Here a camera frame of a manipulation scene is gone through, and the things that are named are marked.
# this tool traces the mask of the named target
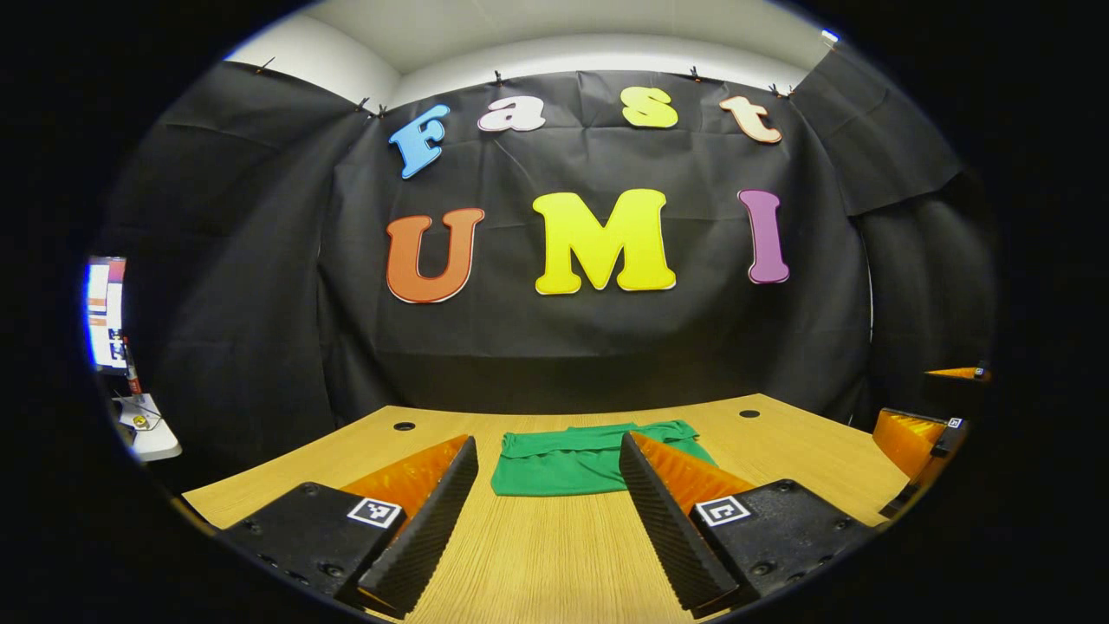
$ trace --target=foam letter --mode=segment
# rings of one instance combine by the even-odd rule
[[[740,95],[729,98],[720,103],[720,108],[732,111],[736,123],[740,124],[740,130],[755,141],[776,143],[782,140],[781,132],[763,125],[762,117],[759,115],[766,114],[766,109],[752,104],[746,98]]]
[[[668,106],[670,95],[662,89],[629,86],[620,92],[624,119],[632,125],[670,127],[678,123],[678,111]]]
[[[790,267],[782,260],[782,241],[777,234],[779,198],[766,191],[740,191],[740,201],[751,218],[751,238],[755,260],[747,277],[756,284],[776,284],[790,278]]]
[[[489,104],[489,110],[485,116],[478,120],[478,127],[486,132],[500,132],[501,130],[517,130],[527,132],[535,130],[547,123],[542,117],[543,101],[531,95],[517,95],[505,98]]]
[[[442,216],[442,224],[450,228],[450,242],[447,267],[435,278],[419,274],[419,245],[431,217],[420,214],[389,223],[385,228],[391,238],[385,280],[393,294],[407,303],[439,303],[458,294],[470,278],[474,227],[482,218],[485,212],[479,207],[451,209]]]
[[[536,279],[540,294],[570,294],[581,287],[581,277],[570,267],[570,253],[597,289],[612,276],[617,256],[624,253],[617,283],[628,290],[668,289],[678,282],[667,266],[662,247],[660,212],[667,196],[651,188],[624,191],[612,215],[601,225],[577,193],[551,193],[536,197],[532,207],[547,224],[547,268]]]
[[[442,147],[439,145],[430,146],[427,142],[441,141],[447,135],[447,131],[444,130],[442,123],[439,123],[438,119],[446,116],[449,112],[450,109],[446,104],[436,104],[389,136],[389,142],[396,143],[400,147],[400,157],[405,158],[405,167],[400,171],[401,177],[405,180],[411,177],[442,153]],[[420,127],[425,123],[427,123],[427,127]]]

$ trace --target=table surface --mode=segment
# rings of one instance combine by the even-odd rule
[[[742,418],[743,410],[761,416]],[[689,623],[694,618],[679,606],[628,492],[506,498],[489,484],[507,432],[679,419],[700,433],[699,442],[720,468],[755,485],[792,479],[872,526],[886,520],[878,510],[907,483],[869,434],[754,395],[606,415],[388,407],[184,497],[208,522],[226,528],[304,481],[342,488],[416,451],[470,434],[480,463],[477,481],[438,570],[404,622]],[[416,428],[394,430],[401,421]]]

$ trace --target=green cloth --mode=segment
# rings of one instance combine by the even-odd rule
[[[492,491],[500,497],[569,497],[627,490],[620,475],[620,441],[627,431],[716,466],[693,440],[698,433],[685,421],[506,433],[492,473]]]

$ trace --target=computer monitor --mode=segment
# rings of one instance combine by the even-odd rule
[[[102,374],[124,376],[123,268],[126,258],[94,255],[89,258],[85,310],[92,360]]]

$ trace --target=letter f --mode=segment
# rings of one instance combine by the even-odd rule
[[[436,104],[389,136],[389,142],[400,147],[400,157],[405,158],[405,167],[400,171],[401,177],[405,180],[411,177],[442,153],[442,147],[428,145],[427,142],[441,141],[447,135],[442,123],[437,120],[449,112],[450,109],[446,104]]]

